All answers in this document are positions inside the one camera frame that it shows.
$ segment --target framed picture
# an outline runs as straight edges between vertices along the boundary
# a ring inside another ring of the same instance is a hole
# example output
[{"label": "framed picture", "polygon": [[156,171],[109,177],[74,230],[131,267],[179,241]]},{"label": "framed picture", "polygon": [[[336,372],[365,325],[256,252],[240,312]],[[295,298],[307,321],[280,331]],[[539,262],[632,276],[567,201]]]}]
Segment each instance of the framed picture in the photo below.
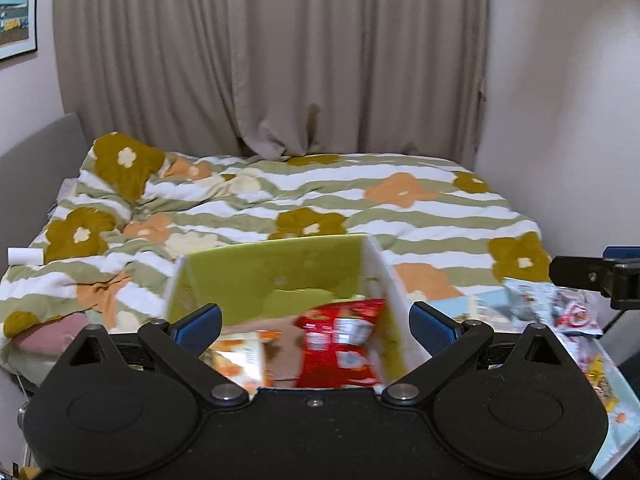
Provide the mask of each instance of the framed picture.
[{"label": "framed picture", "polygon": [[0,0],[0,61],[37,49],[36,0]]}]

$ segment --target headboard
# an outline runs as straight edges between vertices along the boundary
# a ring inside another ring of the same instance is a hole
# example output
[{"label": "headboard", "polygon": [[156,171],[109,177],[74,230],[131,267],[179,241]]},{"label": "headboard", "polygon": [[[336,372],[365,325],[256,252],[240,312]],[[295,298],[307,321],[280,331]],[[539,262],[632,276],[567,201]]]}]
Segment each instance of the headboard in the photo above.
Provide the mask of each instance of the headboard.
[{"label": "headboard", "polygon": [[88,149],[78,116],[67,114],[0,155],[0,276],[7,247],[26,247],[38,235]]}]

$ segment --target floral striped blanket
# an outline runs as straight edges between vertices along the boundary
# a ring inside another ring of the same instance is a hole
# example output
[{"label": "floral striped blanket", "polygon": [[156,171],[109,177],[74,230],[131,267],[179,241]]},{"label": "floral striped blanket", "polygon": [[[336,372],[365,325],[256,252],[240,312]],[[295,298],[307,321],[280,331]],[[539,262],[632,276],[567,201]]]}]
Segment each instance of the floral striped blanket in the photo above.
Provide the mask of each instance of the floral striped blanket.
[{"label": "floral striped blanket", "polygon": [[485,292],[505,276],[548,279],[538,226],[447,160],[196,159],[109,134],[31,244],[45,264],[10,267],[0,282],[0,362],[12,339],[72,313],[112,332],[164,316],[180,254],[347,232],[377,238],[414,300]]}]

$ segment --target pink pillow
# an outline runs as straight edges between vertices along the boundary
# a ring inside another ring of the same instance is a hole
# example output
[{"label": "pink pillow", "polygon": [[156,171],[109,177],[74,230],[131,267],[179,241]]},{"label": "pink pillow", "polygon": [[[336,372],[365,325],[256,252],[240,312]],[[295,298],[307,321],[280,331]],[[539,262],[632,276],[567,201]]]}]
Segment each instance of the pink pillow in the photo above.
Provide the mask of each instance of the pink pillow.
[{"label": "pink pillow", "polygon": [[89,324],[84,312],[74,312],[55,321],[41,323],[20,332],[13,343],[20,350],[48,356],[60,356],[78,333]]}]

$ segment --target white roll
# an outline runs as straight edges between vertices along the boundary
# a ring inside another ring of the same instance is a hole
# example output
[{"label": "white roll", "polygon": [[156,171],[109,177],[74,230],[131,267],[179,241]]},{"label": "white roll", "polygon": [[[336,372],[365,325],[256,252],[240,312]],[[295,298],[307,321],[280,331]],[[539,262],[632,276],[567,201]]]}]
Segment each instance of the white roll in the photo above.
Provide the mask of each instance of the white roll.
[{"label": "white roll", "polygon": [[6,259],[9,265],[44,265],[44,251],[38,248],[9,247]]}]

